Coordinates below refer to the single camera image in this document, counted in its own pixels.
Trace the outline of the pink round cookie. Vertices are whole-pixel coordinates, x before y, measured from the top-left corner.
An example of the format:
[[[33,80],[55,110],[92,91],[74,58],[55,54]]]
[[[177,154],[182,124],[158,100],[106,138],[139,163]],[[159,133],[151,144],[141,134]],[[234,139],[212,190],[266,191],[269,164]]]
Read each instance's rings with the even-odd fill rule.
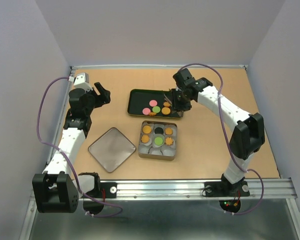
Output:
[[[146,108],[144,108],[143,110],[142,110],[142,114],[143,115],[149,115],[149,113],[151,113],[151,109],[150,108],[148,108],[148,107],[146,107]]]
[[[157,102],[156,100],[151,100],[151,101],[149,102],[149,105],[150,105],[151,107],[155,107],[155,106],[158,105],[158,102]]]

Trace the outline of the orange flower cookie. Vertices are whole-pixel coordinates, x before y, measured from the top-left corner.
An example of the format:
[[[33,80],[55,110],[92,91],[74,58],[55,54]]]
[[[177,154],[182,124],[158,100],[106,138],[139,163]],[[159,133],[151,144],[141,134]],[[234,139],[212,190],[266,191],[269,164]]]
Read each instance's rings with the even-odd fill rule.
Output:
[[[174,139],[173,139],[172,137],[167,137],[167,138],[165,139],[165,144],[166,144],[167,146],[172,146],[172,145],[174,144]]]

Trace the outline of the tin lid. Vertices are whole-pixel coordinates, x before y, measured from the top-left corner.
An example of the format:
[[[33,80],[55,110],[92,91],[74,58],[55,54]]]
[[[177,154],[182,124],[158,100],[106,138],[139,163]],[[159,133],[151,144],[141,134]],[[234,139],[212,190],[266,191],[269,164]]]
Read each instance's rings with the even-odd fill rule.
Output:
[[[110,128],[88,147],[88,152],[108,173],[114,172],[135,151],[136,146],[115,127]]]

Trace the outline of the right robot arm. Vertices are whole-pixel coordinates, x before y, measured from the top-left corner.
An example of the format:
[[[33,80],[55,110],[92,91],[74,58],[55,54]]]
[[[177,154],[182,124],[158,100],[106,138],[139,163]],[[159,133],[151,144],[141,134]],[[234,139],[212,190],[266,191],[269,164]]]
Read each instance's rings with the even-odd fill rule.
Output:
[[[221,197],[236,193],[242,188],[251,159],[265,143],[263,116],[241,109],[222,95],[221,88],[204,77],[195,79],[186,67],[175,73],[173,79],[176,88],[170,90],[170,101],[174,112],[189,111],[195,101],[218,116],[223,129],[229,127],[232,132],[230,138],[225,138],[230,154],[228,167],[219,182],[206,186],[205,195]]]

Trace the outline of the black round cookie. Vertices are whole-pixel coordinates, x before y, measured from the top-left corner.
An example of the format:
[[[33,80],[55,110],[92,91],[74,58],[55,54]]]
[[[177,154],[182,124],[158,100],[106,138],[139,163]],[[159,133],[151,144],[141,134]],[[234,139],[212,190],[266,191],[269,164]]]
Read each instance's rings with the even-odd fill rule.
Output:
[[[154,129],[154,133],[155,134],[160,134],[160,135],[163,135],[164,134],[164,129],[162,127],[156,127]]]

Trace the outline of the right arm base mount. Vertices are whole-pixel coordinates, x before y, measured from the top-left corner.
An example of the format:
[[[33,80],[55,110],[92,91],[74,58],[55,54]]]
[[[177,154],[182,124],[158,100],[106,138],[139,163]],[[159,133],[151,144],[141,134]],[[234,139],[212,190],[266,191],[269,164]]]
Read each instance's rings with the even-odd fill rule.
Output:
[[[208,198],[249,197],[250,191],[246,181],[230,184],[227,181],[209,181],[204,183],[204,195]]]

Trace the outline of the round orange cookie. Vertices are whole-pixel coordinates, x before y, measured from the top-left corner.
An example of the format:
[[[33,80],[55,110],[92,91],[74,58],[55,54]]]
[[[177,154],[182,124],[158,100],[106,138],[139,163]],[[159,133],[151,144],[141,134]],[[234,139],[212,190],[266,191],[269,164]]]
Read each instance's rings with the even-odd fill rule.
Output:
[[[152,132],[152,127],[149,126],[149,125],[145,125],[145,126],[143,126],[143,128],[142,128],[142,132],[143,132],[144,134],[150,134],[150,133]]]
[[[142,142],[142,143],[148,143],[149,140],[150,140],[150,137],[149,137],[148,135],[143,135],[143,136],[141,137],[141,142]]]

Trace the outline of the metal tongs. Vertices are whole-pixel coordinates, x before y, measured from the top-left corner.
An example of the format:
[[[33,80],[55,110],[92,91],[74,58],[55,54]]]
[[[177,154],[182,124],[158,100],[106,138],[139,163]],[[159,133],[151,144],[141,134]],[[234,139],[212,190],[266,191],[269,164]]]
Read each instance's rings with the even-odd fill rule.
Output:
[[[170,107],[174,109],[176,105],[174,90],[163,91],[163,96],[165,101],[170,104]]]

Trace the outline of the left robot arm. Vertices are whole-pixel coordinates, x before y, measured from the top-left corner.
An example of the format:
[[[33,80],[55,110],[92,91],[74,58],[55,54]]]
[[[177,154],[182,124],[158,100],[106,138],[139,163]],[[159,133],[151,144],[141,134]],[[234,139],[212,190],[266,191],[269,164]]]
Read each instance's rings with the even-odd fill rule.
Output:
[[[111,93],[100,82],[91,90],[76,87],[69,92],[59,145],[47,143],[55,153],[42,173],[35,174],[32,187],[40,213],[73,213],[79,199],[102,193],[100,177],[95,172],[77,174],[74,162],[92,125],[91,113],[111,101]]]

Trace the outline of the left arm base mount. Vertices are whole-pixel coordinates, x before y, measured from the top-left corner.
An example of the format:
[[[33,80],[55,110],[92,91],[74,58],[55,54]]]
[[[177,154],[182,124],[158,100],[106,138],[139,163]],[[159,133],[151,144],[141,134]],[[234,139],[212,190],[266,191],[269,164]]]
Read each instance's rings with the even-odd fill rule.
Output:
[[[80,189],[90,197],[101,199],[115,199],[117,197],[118,184],[116,182],[81,182]]]

